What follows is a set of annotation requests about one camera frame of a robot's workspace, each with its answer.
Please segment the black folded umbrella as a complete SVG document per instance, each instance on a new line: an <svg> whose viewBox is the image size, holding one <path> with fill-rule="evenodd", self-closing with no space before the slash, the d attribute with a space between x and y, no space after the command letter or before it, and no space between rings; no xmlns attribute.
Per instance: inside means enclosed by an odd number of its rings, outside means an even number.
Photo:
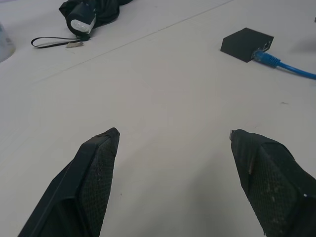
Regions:
<svg viewBox="0 0 316 237"><path fill-rule="evenodd" d="M76 36L86 36L103 25L114 22L120 7L133 0L67 0L59 7L68 29Z"/></svg>

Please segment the small black box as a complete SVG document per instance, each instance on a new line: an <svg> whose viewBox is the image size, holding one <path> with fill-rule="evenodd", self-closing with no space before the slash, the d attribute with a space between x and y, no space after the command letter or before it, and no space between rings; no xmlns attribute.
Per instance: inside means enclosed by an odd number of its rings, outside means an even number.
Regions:
<svg viewBox="0 0 316 237"><path fill-rule="evenodd" d="M244 28L223 38L220 51L248 63L256 51L269 50L273 40L273 36Z"/></svg>

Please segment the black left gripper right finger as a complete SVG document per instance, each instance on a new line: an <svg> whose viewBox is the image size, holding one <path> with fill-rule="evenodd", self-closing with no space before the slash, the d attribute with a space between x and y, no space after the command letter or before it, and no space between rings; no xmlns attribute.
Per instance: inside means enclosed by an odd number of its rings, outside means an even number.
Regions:
<svg viewBox="0 0 316 237"><path fill-rule="evenodd" d="M241 187L266 237L316 237L316 179L281 143L230 133Z"/></svg>

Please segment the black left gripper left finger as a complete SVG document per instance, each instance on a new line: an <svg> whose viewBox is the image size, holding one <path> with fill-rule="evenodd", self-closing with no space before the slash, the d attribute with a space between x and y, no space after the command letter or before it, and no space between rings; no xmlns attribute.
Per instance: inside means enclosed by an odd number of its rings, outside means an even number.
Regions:
<svg viewBox="0 0 316 237"><path fill-rule="evenodd" d="M113 127L84 142L52 179L18 237L99 237L119 137Z"/></svg>

